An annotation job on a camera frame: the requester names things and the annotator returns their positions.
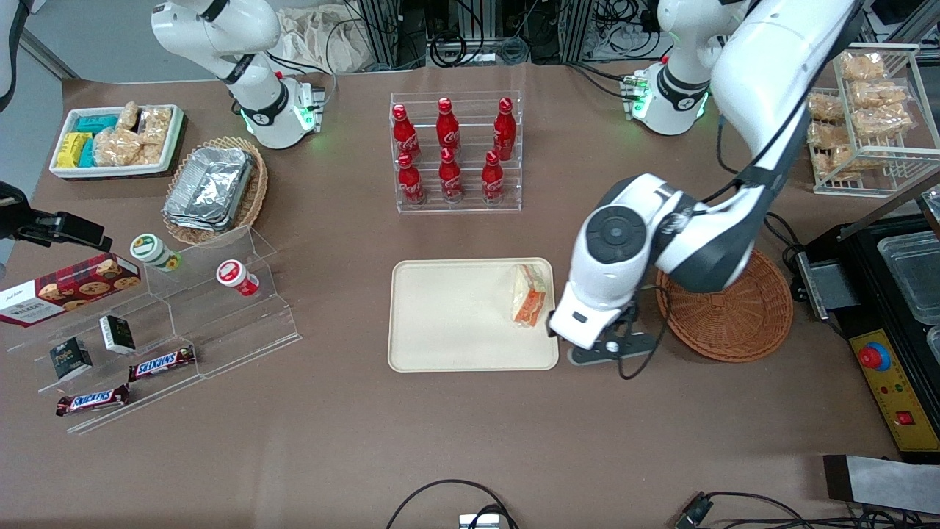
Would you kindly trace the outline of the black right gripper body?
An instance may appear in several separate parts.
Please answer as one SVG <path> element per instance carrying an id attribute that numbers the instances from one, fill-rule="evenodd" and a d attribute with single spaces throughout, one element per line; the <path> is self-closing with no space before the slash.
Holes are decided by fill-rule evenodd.
<path id="1" fill-rule="evenodd" d="M 33 222 L 26 194 L 12 184 L 1 183 L 1 239 L 16 239 Z"/>

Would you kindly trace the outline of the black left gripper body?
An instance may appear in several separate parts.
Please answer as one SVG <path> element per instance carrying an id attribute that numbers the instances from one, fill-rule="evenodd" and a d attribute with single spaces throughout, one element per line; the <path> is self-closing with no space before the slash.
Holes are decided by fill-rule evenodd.
<path id="1" fill-rule="evenodd" d="M 637 299 L 632 299 L 622 308 L 621 314 L 612 322 L 608 339 L 627 339 L 632 335 L 632 328 L 634 328 L 637 319 Z"/>

